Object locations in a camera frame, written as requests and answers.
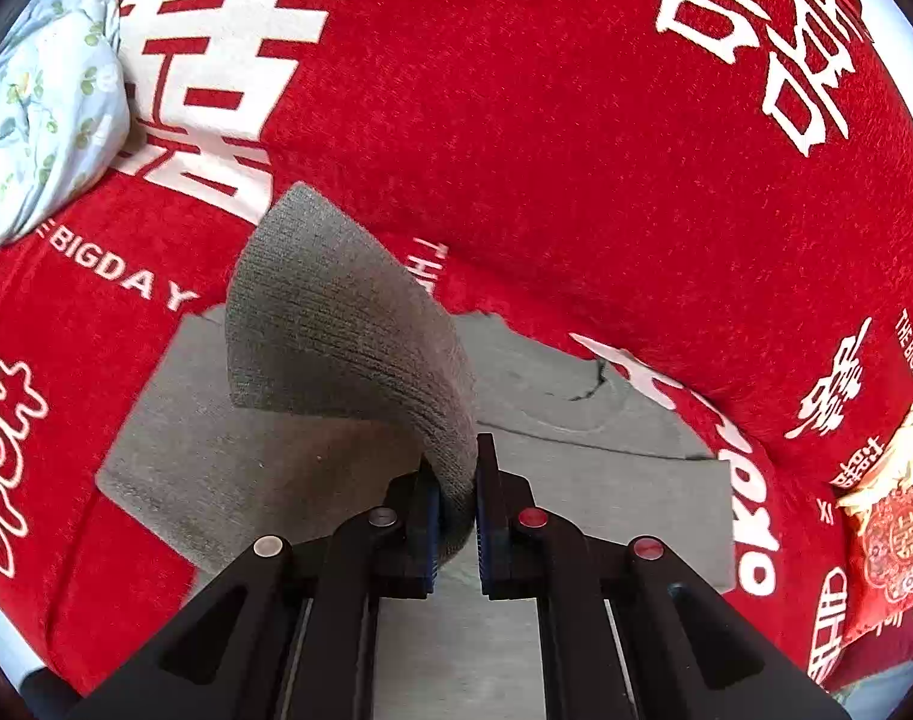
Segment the grey knit sweater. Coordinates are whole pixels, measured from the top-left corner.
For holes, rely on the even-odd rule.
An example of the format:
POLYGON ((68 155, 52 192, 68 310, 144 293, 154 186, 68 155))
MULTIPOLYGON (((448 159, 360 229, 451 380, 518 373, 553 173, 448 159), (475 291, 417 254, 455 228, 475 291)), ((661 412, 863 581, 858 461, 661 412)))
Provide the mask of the grey knit sweater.
POLYGON ((211 582, 262 535, 329 535, 421 461, 443 486, 424 601, 383 601, 381 718, 543 715, 536 608, 482 595, 471 439, 607 541, 658 536, 719 590, 735 580, 728 470, 692 427, 495 314, 450 316, 303 185, 256 227, 228 298, 182 319, 101 465, 98 489, 211 582))

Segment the light floral cloth bundle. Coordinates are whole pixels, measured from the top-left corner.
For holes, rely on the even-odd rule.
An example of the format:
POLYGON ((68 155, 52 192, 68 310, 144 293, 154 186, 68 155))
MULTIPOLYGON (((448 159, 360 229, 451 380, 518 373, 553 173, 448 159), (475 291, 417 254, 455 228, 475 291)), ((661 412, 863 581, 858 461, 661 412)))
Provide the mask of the light floral cloth bundle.
POLYGON ((131 114, 119 0, 28 0, 0 43, 0 249, 101 179, 131 114))

